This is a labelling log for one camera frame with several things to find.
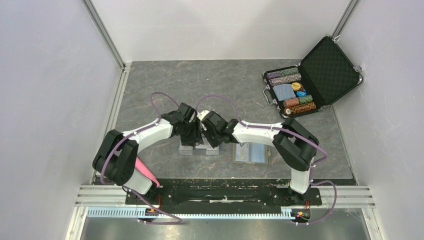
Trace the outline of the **clear acrylic card box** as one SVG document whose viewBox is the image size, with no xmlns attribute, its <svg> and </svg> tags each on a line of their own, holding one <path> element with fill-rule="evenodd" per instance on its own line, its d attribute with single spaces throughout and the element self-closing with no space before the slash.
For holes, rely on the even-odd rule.
<svg viewBox="0 0 424 240">
<path fill-rule="evenodd" d="M 191 145 L 183 145 L 182 141 L 179 141 L 178 152 L 181 156 L 192 156 L 194 154 L 194 147 Z"/>
<path fill-rule="evenodd" d="M 205 150 L 205 154 L 207 156 L 218 156 L 220 154 L 220 148 L 217 147 L 212 147 L 211 144 L 207 141 L 206 138 L 203 138 L 203 147 Z"/>
</svg>

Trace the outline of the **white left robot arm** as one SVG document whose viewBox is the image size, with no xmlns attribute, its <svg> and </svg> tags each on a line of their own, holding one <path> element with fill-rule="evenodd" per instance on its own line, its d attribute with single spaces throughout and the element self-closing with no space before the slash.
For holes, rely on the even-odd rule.
<svg viewBox="0 0 424 240">
<path fill-rule="evenodd" d="M 194 147 L 202 143 L 201 124 L 197 111 L 186 103 L 153 122 L 126 132 L 110 130 L 104 137 L 92 167 L 101 174 L 103 184 L 112 182 L 138 192 L 145 204 L 153 203 L 160 184 L 138 159 L 139 152 L 165 139 L 179 136 L 181 143 Z"/>
</svg>

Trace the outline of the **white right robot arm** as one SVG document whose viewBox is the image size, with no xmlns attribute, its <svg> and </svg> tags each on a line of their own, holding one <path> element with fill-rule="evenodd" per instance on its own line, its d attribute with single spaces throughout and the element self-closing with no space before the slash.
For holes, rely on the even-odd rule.
<svg viewBox="0 0 424 240">
<path fill-rule="evenodd" d="M 203 133 L 212 147 L 222 143 L 255 143 L 274 147 L 291 169 L 289 199 L 302 204 L 309 198 L 311 164 L 319 140 L 293 118 L 274 124 L 260 124 L 232 119 L 226 121 L 214 111 L 202 111 Z"/>
</svg>

